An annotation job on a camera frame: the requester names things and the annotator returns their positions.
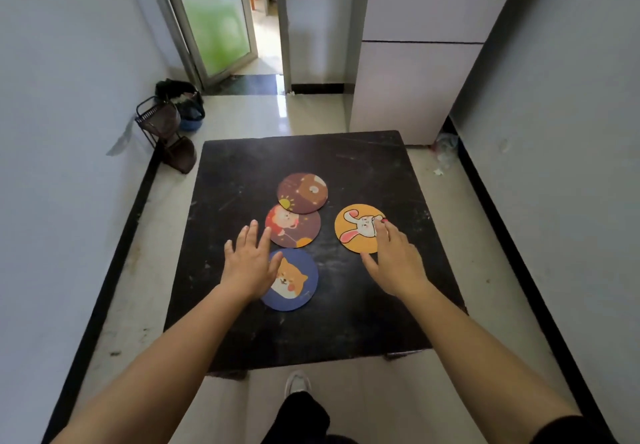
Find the table surface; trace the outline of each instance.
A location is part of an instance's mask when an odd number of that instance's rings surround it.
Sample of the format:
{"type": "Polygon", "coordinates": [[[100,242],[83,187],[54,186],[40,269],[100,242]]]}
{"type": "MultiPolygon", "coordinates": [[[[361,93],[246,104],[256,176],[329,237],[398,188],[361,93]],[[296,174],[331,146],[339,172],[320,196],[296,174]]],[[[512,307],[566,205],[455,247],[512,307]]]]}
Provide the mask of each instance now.
{"type": "MultiPolygon", "coordinates": [[[[317,264],[311,300],[291,312],[255,301],[241,313],[212,372],[280,367],[430,348],[404,305],[383,292],[360,255],[343,247],[333,222],[350,204],[380,209],[407,234],[427,276],[465,309],[460,290],[397,131],[207,141],[202,148],[165,330],[220,282],[224,243],[253,218],[260,229],[285,176],[312,172],[327,184],[316,239],[300,249],[317,264]]],[[[273,242],[271,251],[278,249],[273,242]]]]}

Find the round coaster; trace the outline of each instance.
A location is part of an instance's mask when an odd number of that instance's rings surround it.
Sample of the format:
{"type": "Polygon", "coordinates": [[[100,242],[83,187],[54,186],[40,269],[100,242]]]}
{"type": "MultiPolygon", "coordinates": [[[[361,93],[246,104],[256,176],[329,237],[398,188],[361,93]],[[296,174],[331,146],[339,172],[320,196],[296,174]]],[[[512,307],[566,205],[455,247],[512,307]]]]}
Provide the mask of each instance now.
{"type": "Polygon", "coordinates": [[[318,210],[328,197],[324,181],[315,174],[298,172],[278,185],[278,202],[291,213],[306,214],[318,210]]]}
{"type": "Polygon", "coordinates": [[[271,227],[271,241],[288,249],[299,249],[313,242],[320,231],[320,214],[291,213],[277,204],[271,208],[264,226],[271,227]]]}
{"type": "Polygon", "coordinates": [[[335,217],[335,235],[352,252],[374,254],[378,251],[374,218],[383,220],[385,215],[368,204],[348,205],[335,217]]]}
{"type": "Polygon", "coordinates": [[[318,269],[304,250],[284,249],[269,254],[269,260],[282,252],[284,258],[275,282],[262,302],[276,311],[293,311],[309,302],[318,285],[318,269]]]}

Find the tiled floor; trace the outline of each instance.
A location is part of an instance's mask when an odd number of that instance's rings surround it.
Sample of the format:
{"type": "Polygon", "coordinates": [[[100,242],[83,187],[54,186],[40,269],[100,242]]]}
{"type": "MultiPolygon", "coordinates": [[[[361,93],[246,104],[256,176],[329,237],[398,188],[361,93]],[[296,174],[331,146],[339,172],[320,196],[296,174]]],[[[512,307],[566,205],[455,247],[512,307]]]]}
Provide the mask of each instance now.
{"type": "MultiPolygon", "coordinates": [[[[345,131],[341,95],[206,97],[205,109],[205,124],[191,137],[198,152],[205,140],[345,131]]],[[[428,150],[409,152],[470,315],[571,399],[461,165],[436,176],[428,150]]],[[[78,406],[162,332],[196,169],[159,169],[78,406]]],[[[303,368],[331,416],[330,432],[361,444],[484,442],[434,351],[303,368]]],[[[256,370],[241,383],[205,378],[172,442],[259,443],[291,370],[256,370]]]]}
{"type": "Polygon", "coordinates": [[[282,74],[282,50],[280,48],[280,25],[275,4],[269,6],[270,15],[259,10],[252,11],[255,42],[258,58],[236,71],[238,75],[282,74]]]}

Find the frosted glass panel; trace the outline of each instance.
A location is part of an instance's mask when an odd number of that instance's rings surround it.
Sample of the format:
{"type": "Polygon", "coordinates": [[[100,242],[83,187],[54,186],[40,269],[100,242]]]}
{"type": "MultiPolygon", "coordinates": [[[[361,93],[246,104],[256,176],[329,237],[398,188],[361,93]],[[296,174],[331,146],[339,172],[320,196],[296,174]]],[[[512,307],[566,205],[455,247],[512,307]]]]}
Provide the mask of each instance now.
{"type": "Polygon", "coordinates": [[[249,53],[242,0],[182,0],[182,3],[208,76],[249,53]]]}

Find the hand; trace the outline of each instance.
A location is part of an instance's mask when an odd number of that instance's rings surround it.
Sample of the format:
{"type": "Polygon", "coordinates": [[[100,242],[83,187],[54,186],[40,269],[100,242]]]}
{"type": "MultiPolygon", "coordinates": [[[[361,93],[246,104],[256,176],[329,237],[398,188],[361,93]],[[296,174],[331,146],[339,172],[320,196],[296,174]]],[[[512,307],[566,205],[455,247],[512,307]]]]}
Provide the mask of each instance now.
{"type": "Polygon", "coordinates": [[[225,269],[220,278],[220,287],[241,298],[244,303],[266,294],[282,262],[282,252],[275,254],[269,262],[271,228],[264,229],[256,247],[257,236],[258,222],[253,220],[250,226],[240,230],[235,251],[231,240],[225,244],[225,269]]]}
{"type": "Polygon", "coordinates": [[[369,275],[383,291],[405,301],[431,283],[424,273],[422,257],[409,243],[406,235],[389,221],[374,220],[378,240],[378,263],[362,253],[362,262],[369,275]]]}

